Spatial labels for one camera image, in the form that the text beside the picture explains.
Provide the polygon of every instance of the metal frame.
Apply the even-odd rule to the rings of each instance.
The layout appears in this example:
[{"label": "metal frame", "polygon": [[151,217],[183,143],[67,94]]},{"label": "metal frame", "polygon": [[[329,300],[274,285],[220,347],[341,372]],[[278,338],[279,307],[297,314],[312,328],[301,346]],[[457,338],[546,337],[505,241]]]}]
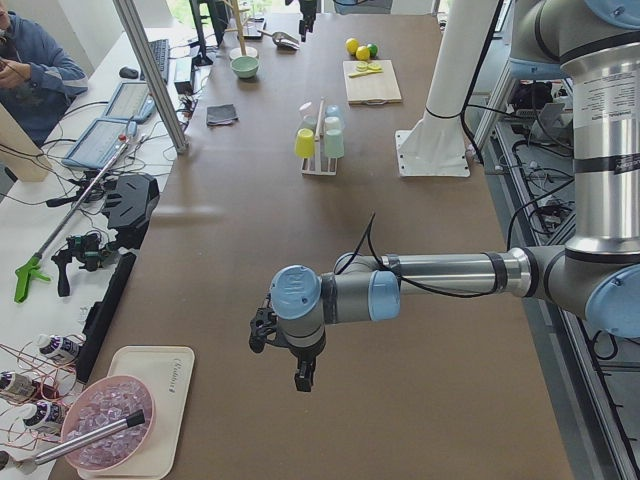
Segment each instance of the metal frame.
[{"label": "metal frame", "polygon": [[178,117],[173,108],[171,98],[169,97],[169,92],[167,91],[167,87],[160,75],[160,70],[149,48],[149,39],[144,31],[144,26],[142,25],[135,4],[133,0],[113,0],[113,4],[116,7],[124,31],[129,37],[138,63],[146,76],[147,85],[149,85],[149,90],[156,102],[156,108],[158,109],[160,118],[167,129],[167,133],[176,151],[178,154],[182,154],[186,152],[188,148],[187,139],[184,136],[180,122],[178,122]]}]

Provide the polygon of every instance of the metal rod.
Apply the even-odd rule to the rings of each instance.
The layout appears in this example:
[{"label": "metal rod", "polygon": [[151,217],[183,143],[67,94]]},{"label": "metal rod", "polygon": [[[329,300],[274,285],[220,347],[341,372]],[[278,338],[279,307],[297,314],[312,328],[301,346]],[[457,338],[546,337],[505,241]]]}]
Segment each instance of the metal rod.
[{"label": "metal rod", "polygon": [[436,15],[438,15],[439,11],[440,11],[440,0],[433,0],[431,2],[431,15],[435,17]]},{"label": "metal rod", "polygon": [[182,127],[178,122],[178,117],[176,116],[171,98],[169,97],[169,92],[160,75],[160,70],[151,53],[149,40],[147,39],[147,34],[144,31],[144,26],[142,25],[134,2],[133,0],[113,0],[113,4],[116,7],[124,31],[129,37],[138,63],[144,71],[149,90],[153,95],[158,113],[173,142],[173,146],[178,154],[184,153],[187,150],[188,143]]},{"label": "metal rod", "polygon": [[245,57],[247,55],[247,47],[244,44],[244,25],[242,24],[242,19],[240,18],[240,7],[238,6],[238,0],[231,0],[233,5],[231,9],[233,10],[233,18],[236,20],[236,29],[238,30],[238,40],[240,41],[240,51],[242,52],[242,56]]},{"label": "metal rod", "polygon": [[320,97],[320,106],[318,107],[318,121],[316,123],[316,131],[314,134],[314,140],[317,142],[322,135],[322,129],[324,128],[324,97]]},{"label": "metal rod", "polygon": [[[511,67],[507,61],[502,67],[502,72],[500,73],[496,87],[493,89],[493,92],[491,92],[487,107],[493,108],[494,110],[504,110],[515,84],[516,79],[511,75]],[[478,145],[480,150],[482,150],[491,135],[498,121],[498,115],[497,112],[491,110],[485,110],[482,114],[475,136],[476,145]]]},{"label": "metal rod", "polygon": [[116,153],[114,153],[113,156],[107,162],[107,164],[104,167],[102,167],[102,170],[98,172],[95,178],[91,180],[91,183],[89,184],[89,186],[85,189],[84,192],[82,192],[82,195],[80,195],[80,198],[76,200],[76,202],[73,204],[71,209],[67,212],[67,214],[64,216],[62,221],[54,229],[51,235],[49,235],[49,237],[45,240],[44,244],[40,247],[40,249],[34,254],[34,257],[42,258],[42,255],[44,254],[45,250],[49,247],[49,245],[51,245],[51,242],[55,240],[55,238],[58,236],[58,234],[64,228],[64,226],[67,224],[69,219],[73,216],[76,210],[78,210],[80,205],[82,205],[82,202],[84,202],[85,199],[89,196],[89,194],[91,193],[91,190],[93,190],[93,187],[96,185],[96,183],[98,183],[100,179],[104,177],[105,174],[111,169],[111,167],[129,150],[130,144],[131,142],[129,138],[127,138],[126,141],[124,141],[118,147],[118,149],[116,150]]},{"label": "metal rod", "polygon": [[53,447],[47,451],[39,453],[34,457],[33,460],[36,465],[42,465],[44,463],[55,460],[58,457],[66,455],[67,453],[73,452],[74,450],[86,447],[87,445],[93,442],[97,442],[98,440],[108,437],[109,435],[118,433],[121,430],[140,425],[141,423],[144,423],[144,421],[144,414],[142,413],[142,410],[139,410],[126,418],[122,418],[116,422],[110,423],[109,425],[100,427],[97,430],[74,438],[73,440],[64,442],[57,447]]}]

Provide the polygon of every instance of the yellow cup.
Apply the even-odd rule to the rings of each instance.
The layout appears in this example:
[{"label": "yellow cup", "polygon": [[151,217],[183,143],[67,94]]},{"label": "yellow cup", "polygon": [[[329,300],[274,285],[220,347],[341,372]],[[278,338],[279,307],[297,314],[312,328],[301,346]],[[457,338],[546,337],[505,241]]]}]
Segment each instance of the yellow cup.
[{"label": "yellow cup", "polygon": [[296,135],[295,153],[300,158],[311,158],[315,152],[314,133],[308,128],[301,128]]}]

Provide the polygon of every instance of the blue joint cap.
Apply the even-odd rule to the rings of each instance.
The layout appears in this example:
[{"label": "blue joint cap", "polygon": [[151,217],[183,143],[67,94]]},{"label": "blue joint cap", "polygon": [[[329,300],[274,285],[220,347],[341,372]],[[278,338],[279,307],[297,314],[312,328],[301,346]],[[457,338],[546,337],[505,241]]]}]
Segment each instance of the blue joint cap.
[{"label": "blue joint cap", "polygon": [[511,75],[518,80],[557,80],[568,78],[557,63],[532,62],[510,58]]},{"label": "blue joint cap", "polygon": [[389,320],[400,313],[400,285],[393,272],[373,272],[369,280],[371,320]]},{"label": "blue joint cap", "polygon": [[638,0],[584,0],[584,3],[605,22],[626,30],[640,30]]},{"label": "blue joint cap", "polygon": [[304,317],[320,300],[320,277],[302,265],[283,268],[271,281],[271,302],[280,318]]},{"label": "blue joint cap", "polygon": [[640,265],[614,273],[589,296],[587,322],[605,332],[624,338],[640,337]]}]

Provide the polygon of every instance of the white pillar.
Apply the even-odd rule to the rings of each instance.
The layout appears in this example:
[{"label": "white pillar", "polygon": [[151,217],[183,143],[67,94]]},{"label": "white pillar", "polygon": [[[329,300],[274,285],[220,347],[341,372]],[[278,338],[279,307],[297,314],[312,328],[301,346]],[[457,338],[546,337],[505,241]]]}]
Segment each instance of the white pillar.
[{"label": "white pillar", "polygon": [[[402,176],[468,177],[458,114],[500,0],[456,0],[449,13],[427,109],[413,130],[396,132]],[[455,118],[441,119],[433,114]]]}]

